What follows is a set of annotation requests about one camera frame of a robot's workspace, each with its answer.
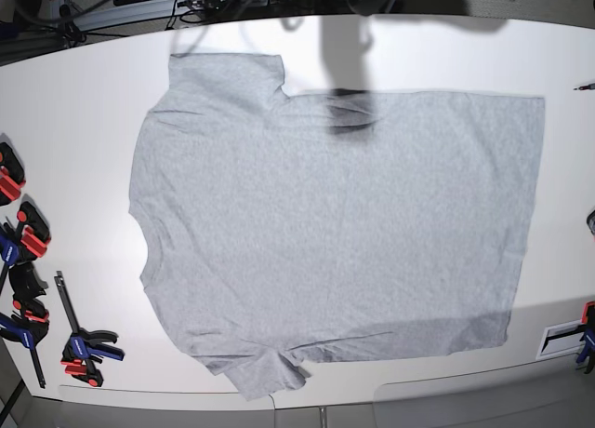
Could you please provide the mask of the grey T-shirt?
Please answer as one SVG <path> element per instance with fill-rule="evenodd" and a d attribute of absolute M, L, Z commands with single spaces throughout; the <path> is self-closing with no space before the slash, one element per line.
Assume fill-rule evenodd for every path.
<path fill-rule="evenodd" d="M 245 398 L 302 363 L 501 346 L 545 129 L 541 98 L 284 93 L 280 57 L 173 56 L 130 214 L 173 344 Z"/>

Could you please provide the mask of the small blue bar clamp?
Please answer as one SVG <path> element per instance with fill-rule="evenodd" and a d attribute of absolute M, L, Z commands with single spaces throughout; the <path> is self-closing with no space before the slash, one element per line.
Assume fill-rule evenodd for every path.
<path fill-rule="evenodd" d="M 125 352 L 115 346 L 118 335 L 105 330 L 84 329 L 76 317 L 62 272 L 57 271 L 54 280 L 72 330 L 63 348 L 60 363 L 69 376 L 91 387 L 100 388 L 104 379 L 98 364 L 105 358 L 115 361 L 123 361 L 125 358 Z"/>

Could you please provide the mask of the red black clamp far left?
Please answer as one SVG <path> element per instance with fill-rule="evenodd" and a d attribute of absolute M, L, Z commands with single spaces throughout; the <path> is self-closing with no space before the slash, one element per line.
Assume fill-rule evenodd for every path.
<path fill-rule="evenodd" d="M 11 146 L 1 143 L 1 206 L 17 200 L 26 183 L 25 172 Z"/>

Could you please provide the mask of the grey round object right edge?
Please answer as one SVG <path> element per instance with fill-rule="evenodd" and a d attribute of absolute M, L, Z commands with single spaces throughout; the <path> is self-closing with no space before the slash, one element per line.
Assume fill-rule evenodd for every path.
<path fill-rule="evenodd" d="M 595 209 L 592 209 L 588 214 L 586 224 L 590 233 L 595 236 Z"/>

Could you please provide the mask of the black red blue bar clamp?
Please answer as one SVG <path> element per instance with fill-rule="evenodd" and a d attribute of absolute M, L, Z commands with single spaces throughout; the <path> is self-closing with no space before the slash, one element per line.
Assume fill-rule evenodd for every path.
<path fill-rule="evenodd" d="M 49 330 L 49 311 L 40 301 L 46 295 L 46 289 L 31 261 L 10 268 L 8 279 L 13 290 L 15 312 L 11 315 L 1 314 L 1 337 L 29 351 L 38 384 L 45 389 L 46 379 L 37 346 Z"/>

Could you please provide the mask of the white label card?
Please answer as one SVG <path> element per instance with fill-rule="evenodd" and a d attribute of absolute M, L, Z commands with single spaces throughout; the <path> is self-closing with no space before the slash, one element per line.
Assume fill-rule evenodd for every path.
<path fill-rule="evenodd" d="M 545 328 L 535 360 L 576 354 L 583 345 L 582 336 L 583 326 L 579 320 Z"/>

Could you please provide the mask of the pen at right edge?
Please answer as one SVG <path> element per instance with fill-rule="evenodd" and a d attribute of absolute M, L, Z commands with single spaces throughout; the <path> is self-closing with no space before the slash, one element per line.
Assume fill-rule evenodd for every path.
<path fill-rule="evenodd" d="M 579 87 L 575 87 L 573 88 L 573 90 L 575 91 L 587 91 L 587 90 L 594 90 L 595 89 L 595 84 L 591 83 L 591 84 L 586 84 L 583 86 L 579 86 Z"/>

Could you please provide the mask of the blue clamp right edge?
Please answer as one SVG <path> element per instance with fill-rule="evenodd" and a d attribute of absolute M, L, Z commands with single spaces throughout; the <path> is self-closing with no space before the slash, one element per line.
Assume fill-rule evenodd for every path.
<path fill-rule="evenodd" d="M 578 365 L 587 363 L 586 369 L 584 371 L 586 375 L 590 374 L 594 370 L 594 313 L 594 302 L 590 301 L 585 305 L 584 312 L 581 318 L 581 323 L 583 326 L 583 335 L 581 337 L 581 341 L 584 343 L 584 345 L 575 361 Z"/>

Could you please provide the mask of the aluminium rail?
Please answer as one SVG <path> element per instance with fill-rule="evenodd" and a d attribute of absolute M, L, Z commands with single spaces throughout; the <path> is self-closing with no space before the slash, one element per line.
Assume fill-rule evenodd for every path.
<path fill-rule="evenodd" d="M 93 31 L 171 16 L 175 0 L 152 0 L 90 12 L 74 20 L 82 31 Z"/>

